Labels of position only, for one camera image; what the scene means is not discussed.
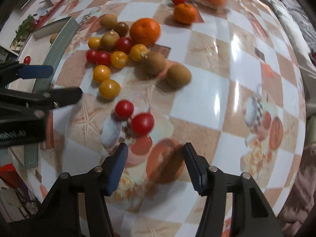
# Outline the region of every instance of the yellow cherry tomato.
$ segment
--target yellow cherry tomato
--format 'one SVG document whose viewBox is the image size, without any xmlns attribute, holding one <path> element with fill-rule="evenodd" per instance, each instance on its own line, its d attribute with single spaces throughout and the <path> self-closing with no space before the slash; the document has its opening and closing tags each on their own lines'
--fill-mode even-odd
<svg viewBox="0 0 316 237">
<path fill-rule="evenodd" d="M 112 79 L 103 80 L 99 86 L 100 95 L 108 100 L 113 100 L 118 96 L 120 91 L 120 84 Z"/>
<path fill-rule="evenodd" d="M 99 49 L 101 47 L 101 38 L 100 37 L 91 37 L 88 41 L 89 48 L 92 49 Z"/>
<path fill-rule="evenodd" d="M 116 51 L 111 55 L 111 63 L 117 69 L 121 69 L 127 65 L 128 56 L 125 52 Z"/>
<path fill-rule="evenodd" d="M 109 79 L 111 76 L 111 70 L 104 65 L 96 66 L 93 70 L 93 80 L 97 83 L 101 83 L 103 80 Z"/>
<path fill-rule="evenodd" d="M 143 44 L 134 45 L 130 51 L 130 57 L 133 61 L 140 61 L 142 56 L 148 53 L 148 49 Z"/>
</svg>

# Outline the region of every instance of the checkered tablecloth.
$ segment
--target checkered tablecloth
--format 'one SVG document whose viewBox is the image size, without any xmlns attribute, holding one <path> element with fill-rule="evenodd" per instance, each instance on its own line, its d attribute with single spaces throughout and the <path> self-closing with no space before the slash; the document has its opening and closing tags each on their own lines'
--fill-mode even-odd
<svg viewBox="0 0 316 237">
<path fill-rule="evenodd" d="M 304 91 L 291 44 L 273 12 L 258 0 L 229 0 L 219 11 L 194 5 L 199 16 L 190 26 L 173 20 L 170 0 L 68 0 L 56 11 L 50 22 L 73 16 L 81 27 L 53 84 L 77 86 L 84 94 L 79 104 L 53 112 L 54 143 L 40 145 L 38 168 L 20 172 L 40 200 L 61 172 L 87 172 L 124 141 L 130 147 L 127 165 L 118 190 L 106 199 L 115 231 L 124 237 L 194 236 L 205 199 L 174 152 L 190 141 L 222 171 L 249 172 L 279 213 L 305 138 Z M 185 65 L 191 83 L 175 92 L 130 63 L 111 69 L 122 87 L 116 100 L 100 98 L 85 54 L 87 40 L 104 34 L 97 19 L 107 13 L 128 25 L 140 18 L 158 21 L 161 36 L 152 50 L 169 63 Z M 135 137 L 127 123 L 111 116 L 122 98 L 154 115 L 149 136 Z M 231 206 L 228 195 L 225 227 Z M 87 225 L 83 208 L 81 223 Z"/>
</svg>

